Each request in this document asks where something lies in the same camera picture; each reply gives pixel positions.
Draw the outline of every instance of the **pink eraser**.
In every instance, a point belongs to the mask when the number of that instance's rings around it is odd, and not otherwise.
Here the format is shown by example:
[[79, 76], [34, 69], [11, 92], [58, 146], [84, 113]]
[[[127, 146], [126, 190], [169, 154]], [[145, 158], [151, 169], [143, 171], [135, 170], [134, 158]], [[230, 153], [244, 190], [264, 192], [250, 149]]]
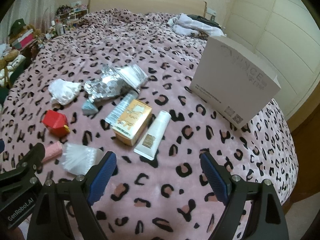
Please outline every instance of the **pink eraser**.
[[45, 148], [45, 156], [42, 163], [62, 154], [62, 144], [58, 141]]

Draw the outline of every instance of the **qr code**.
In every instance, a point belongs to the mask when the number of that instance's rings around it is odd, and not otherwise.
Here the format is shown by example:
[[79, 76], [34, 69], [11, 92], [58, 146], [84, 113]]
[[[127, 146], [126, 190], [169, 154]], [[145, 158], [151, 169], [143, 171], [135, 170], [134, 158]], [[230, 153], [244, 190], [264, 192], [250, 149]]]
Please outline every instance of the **qr code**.
[[228, 106], [227, 109], [224, 110], [224, 112], [230, 117], [233, 116], [233, 114], [235, 113], [235, 111], [233, 111], [233, 109], [230, 106]]
[[232, 118], [237, 124], [240, 124], [243, 119], [241, 118], [241, 116], [239, 116], [239, 114], [236, 114], [234, 118]]

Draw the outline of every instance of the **metal screw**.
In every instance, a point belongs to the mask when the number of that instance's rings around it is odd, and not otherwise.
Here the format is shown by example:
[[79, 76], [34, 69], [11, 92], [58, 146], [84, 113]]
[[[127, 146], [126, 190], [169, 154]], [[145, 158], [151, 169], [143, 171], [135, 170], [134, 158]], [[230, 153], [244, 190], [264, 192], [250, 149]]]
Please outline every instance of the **metal screw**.
[[264, 184], [270, 186], [270, 185], [272, 185], [272, 182], [271, 182], [270, 179], [265, 179], [265, 180], [264, 180]]
[[51, 186], [53, 184], [53, 181], [52, 179], [48, 179], [46, 182], [45, 182], [46, 186]]
[[37, 177], [32, 177], [32, 178], [30, 179], [30, 183], [31, 183], [31, 184], [36, 184], [37, 181], [38, 181], [38, 178], [37, 178]]
[[240, 181], [241, 180], [241, 177], [239, 175], [233, 175], [232, 176], [232, 179], [236, 182]]
[[84, 180], [84, 175], [78, 175], [76, 176], [77, 181], [83, 181]]

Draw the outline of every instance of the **bed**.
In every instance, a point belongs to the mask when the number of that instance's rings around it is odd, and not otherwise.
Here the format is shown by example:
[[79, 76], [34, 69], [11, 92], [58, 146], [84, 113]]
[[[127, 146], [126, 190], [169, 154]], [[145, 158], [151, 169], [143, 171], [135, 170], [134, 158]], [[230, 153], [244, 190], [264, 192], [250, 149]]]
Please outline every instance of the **bed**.
[[[208, 239], [224, 206], [202, 173], [199, 155], [205, 151], [247, 181], [270, 179], [281, 203], [297, 180], [292, 137], [276, 101], [272, 99], [248, 125], [236, 129], [188, 88], [206, 41], [176, 35], [166, 26], [171, 17], [123, 9], [84, 16], [84, 26], [45, 45], [4, 103], [2, 172], [15, 168], [37, 142], [47, 146], [57, 140], [41, 123], [48, 109], [68, 118], [71, 133], [60, 142], [116, 153], [117, 168], [105, 194], [92, 207], [109, 239]], [[87, 98], [83, 90], [68, 106], [51, 106], [50, 82], [62, 78], [84, 83], [100, 76], [102, 64], [138, 64], [149, 75], [139, 99], [152, 106], [153, 118], [160, 110], [171, 114], [155, 160], [117, 141], [104, 121], [121, 97], [100, 103], [92, 116], [82, 114]], [[46, 163], [37, 176], [42, 183], [73, 179], [58, 159]], [[75, 237], [82, 239], [72, 206], [66, 203], [66, 207]], [[242, 237], [249, 210], [250, 202], [234, 239]]]

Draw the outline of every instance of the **green hat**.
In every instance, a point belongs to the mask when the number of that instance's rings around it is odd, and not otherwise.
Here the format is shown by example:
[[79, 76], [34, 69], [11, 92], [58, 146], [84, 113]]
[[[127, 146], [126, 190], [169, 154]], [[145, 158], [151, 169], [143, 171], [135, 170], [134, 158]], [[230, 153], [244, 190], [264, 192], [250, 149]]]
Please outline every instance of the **green hat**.
[[22, 31], [24, 26], [26, 26], [26, 24], [24, 23], [23, 19], [16, 20], [11, 26], [10, 35], [17, 35]]

